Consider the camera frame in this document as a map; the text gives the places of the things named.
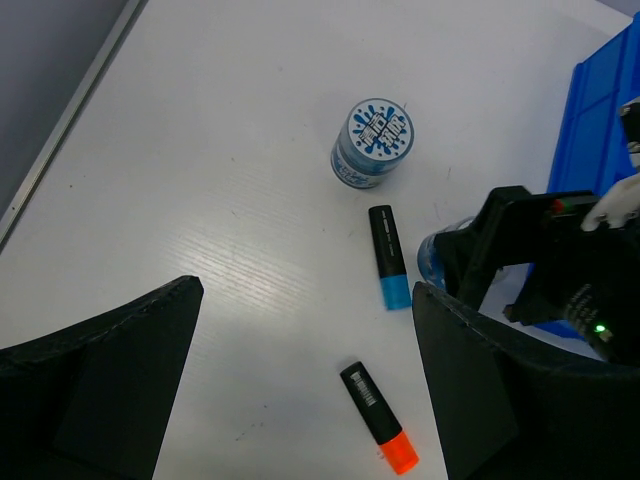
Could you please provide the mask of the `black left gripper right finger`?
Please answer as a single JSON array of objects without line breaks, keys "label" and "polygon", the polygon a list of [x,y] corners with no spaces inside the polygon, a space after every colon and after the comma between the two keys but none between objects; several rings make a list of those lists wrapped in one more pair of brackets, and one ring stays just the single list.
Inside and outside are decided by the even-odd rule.
[{"label": "black left gripper right finger", "polygon": [[431,284],[416,337],[451,479],[635,479],[639,372],[549,345]]}]

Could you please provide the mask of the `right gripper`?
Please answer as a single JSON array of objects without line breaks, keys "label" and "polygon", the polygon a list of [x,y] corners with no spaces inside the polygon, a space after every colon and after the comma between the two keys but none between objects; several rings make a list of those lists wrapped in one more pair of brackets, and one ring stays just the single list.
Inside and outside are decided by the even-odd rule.
[{"label": "right gripper", "polygon": [[471,224],[434,244],[446,292],[477,310],[498,268],[531,261],[506,318],[523,325],[564,320],[605,361],[639,363],[639,218],[581,229],[598,198],[574,192],[551,201],[522,186],[493,189]]}]

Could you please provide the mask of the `blue patterned jar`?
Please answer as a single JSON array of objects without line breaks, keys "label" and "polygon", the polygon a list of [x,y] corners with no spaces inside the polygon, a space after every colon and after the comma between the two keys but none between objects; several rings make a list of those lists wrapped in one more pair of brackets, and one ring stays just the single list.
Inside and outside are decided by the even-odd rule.
[{"label": "blue patterned jar", "polygon": [[331,150],[336,176],[356,189],[380,185],[407,157],[414,143],[414,126],[406,110],[384,98],[356,104]]},{"label": "blue patterned jar", "polygon": [[445,290],[445,273],[442,261],[435,247],[435,237],[440,233],[464,229],[471,224],[474,216],[464,218],[461,221],[428,235],[421,243],[417,252],[417,266],[422,278],[435,287]]}]

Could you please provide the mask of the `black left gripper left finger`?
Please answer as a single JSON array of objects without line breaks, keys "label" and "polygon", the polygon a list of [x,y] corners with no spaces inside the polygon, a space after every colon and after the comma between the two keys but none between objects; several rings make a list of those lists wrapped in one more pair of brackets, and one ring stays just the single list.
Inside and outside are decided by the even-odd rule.
[{"label": "black left gripper left finger", "polygon": [[2,349],[2,478],[152,478],[203,295],[181,276]]}]

